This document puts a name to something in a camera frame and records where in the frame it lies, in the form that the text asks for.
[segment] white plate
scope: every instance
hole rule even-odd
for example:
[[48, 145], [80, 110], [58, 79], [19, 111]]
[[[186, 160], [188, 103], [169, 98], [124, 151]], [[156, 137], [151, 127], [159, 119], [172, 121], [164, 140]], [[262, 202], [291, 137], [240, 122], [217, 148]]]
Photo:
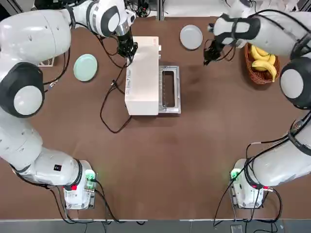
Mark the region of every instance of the white plate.
[[187, 25], [180, 32], [180, 41], [187, 49], [195, 50], [202, 44], [203, 35], [197, 26]]

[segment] banana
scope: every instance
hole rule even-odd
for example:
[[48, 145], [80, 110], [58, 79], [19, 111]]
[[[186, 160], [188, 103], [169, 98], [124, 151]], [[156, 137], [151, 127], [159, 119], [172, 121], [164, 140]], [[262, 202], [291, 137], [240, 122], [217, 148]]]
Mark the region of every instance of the banana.
[[259, 55], [261, 55], [263, 57], [269, 55], [266, 51], [262, 50], [261, 48], [258, 48], [256, 46], [255, 46], [255, 48], [256, 48], [257, 52], [259, 53]]
[[251, 46], [251, 54], [253, 56], [253, 58], [255, 60], [263, 60], [263, 61], [268, 61], [270, 56], [267, 55], [267, 56], [261, 56], [257, 50], [256, 50], [256, 47], [254, 45]]
[[272, 82], [274, 83], [274, 81], [276, 79], [276, 73], [277, 73], [276, 68], [274, 67], [274, 65], [270, 64], [267, 61], [257, 60], [257, 61], [254, 61], [252, 63], [252, 67], [253, 68], [262, 67], [262, 68], [267, 69], [269, 71], [269, 73], [271, 74]]
[[258, 71], [266, 71], [267, 69], [266, 68], [263, 68], [263, 67], [254, 67], [255, 70], [258, 70]]
[[[273, 54], [271, 54], [268, 62], [270, 64], [274, 65], [274, 63], [276, 62], [276, 57]], [[254, 68], [258, 71], [266, 71], [267, 70], [266, 68], [263, 68], [263, 67], [254, 67]]]
[[269, 58], [268, 62], [270, 64], [274, 65], [274, 63], [276, 62], [276, 57], [273, 54], [270, 55], [270, 58]]

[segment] floor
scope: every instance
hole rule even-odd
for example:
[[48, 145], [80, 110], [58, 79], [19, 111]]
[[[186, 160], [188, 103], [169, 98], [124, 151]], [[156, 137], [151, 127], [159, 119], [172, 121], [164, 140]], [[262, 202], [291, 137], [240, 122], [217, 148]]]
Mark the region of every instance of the floor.
[[[123, 224], [112, 223], [106, 226], [106, 233], [246, 233], [244, 223], [224, 221], [213, 228], [212, 221], [148, 221], [143, 226], [136, 222]], [[276, 224], [278, 233], [309, 233], [311, 220], [280, 220]], [[253, 221], [247, 224], [247, 232], [255, 230], [268, 230], [271, 232], [270, 224]], [[1, 233], [85, 233], [86, 225], [69, 225], [62, 221], [27, 221], [27, 222], [0, 222]], [[100, 222], [88, 224], [86, 233], [104, 233]]]

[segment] plate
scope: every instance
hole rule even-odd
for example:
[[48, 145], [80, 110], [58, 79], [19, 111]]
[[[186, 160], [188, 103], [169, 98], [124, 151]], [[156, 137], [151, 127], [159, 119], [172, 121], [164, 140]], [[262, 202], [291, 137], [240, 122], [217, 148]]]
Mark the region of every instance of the plate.
[[180, 41], [185, 48], [195, 50], [202, 44], [203, 35], [197, 26], [187, 25], [180, 32]]
[[91, 54], [84, 54], [80, 56], [73, 66], [74, 76], [82, 81], [90, 81], [96, 74], [97, 60]]

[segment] green indicator light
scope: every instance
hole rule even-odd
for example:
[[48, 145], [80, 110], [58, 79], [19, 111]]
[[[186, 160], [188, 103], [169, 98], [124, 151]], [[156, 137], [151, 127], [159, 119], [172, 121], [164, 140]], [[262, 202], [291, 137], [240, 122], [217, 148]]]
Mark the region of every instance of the green indicator light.
[[241, 172], [240, 169], [235, 168], [231, 171], [230, 175], [231, 175], [231, 179], [235, 179], [237, 177], [237, 175]]

